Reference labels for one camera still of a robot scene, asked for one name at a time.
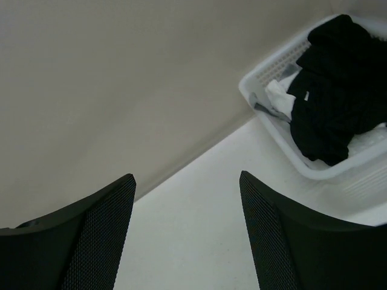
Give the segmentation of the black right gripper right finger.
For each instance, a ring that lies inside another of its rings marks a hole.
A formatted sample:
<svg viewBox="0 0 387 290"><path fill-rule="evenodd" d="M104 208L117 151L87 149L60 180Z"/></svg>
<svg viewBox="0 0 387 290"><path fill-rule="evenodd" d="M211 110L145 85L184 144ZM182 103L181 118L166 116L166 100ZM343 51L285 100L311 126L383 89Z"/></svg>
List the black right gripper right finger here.
<svg viewBox="0 0 387 290"><path fill-rule="evenodd" d="M246 171L239 189L261 289L386 288L386 225L320 213Z"/></svg>

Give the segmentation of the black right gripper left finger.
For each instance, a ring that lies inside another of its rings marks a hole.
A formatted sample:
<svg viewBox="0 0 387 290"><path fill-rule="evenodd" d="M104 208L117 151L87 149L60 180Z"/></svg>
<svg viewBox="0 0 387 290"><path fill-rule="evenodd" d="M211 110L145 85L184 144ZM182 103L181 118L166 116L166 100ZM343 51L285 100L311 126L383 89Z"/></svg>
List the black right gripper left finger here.
<svg viewBox="0 0 387 290"><path fill-rule="evenodd" d="M64 208L1 229L1 289L113 289L135 198L126 174Z"/></svg>

